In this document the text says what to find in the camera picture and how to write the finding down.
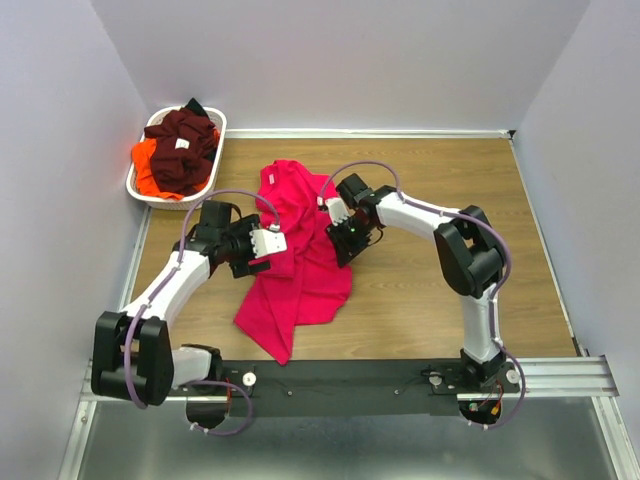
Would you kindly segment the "pink t shirt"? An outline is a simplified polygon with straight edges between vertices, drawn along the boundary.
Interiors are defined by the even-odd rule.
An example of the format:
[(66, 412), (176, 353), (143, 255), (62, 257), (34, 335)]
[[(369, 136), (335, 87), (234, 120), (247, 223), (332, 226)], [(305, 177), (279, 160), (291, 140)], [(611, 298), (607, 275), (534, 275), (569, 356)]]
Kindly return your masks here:
[(280, 365), (292, 357), (295, 328), (332, 322), (352, 291), (352, 271), (338, 266), (329, 216), (317, 205), (326, 179), (295, 160), (278, 159), (260, 172), (258, 194), (278, 211), (287, 250), (269, 258), (234, 323)]

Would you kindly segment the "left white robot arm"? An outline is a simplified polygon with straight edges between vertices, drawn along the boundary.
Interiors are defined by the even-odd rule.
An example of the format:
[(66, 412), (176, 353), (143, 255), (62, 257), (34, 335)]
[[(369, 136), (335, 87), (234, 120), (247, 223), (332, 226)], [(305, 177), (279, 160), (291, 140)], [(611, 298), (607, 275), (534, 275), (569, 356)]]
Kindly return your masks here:
[(263, 225), (257, 214), (242, 215), (233, 203), (206, 200), (199, 220), (183, 222), (169, 259), (143, 293), (116, 312), (106, 311), (94, 331), (91, 390), (159, 406), (171, 390), (190, 385), (201, 395), (224, 382), (221, 354), (214, 347), (173, 347), (171, 327), (191, 296), (223, 264), (242, 278), (270, 267), (271, 255), (286, 250), (280, 220)]

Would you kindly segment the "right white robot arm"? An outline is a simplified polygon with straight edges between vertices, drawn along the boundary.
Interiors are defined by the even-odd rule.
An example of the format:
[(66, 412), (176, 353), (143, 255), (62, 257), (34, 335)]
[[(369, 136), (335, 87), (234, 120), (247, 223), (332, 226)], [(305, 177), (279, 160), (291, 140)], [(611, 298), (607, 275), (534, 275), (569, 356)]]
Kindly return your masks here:
[(371, 245), (374, 229), (394, 227), (434, 244), (442, 276), (461, 302), (461, 382), (474, 392), (493, 384), (506, 363), (498, 296), (512, 259), (484, 211), (475, 205), (462, 210), (436, 206), (389, 185), (374, 190), (357, 174), (343, 179), (334, 196), (320, 193), (317, 204), (329, 215), (326, 233), (339, 267)]

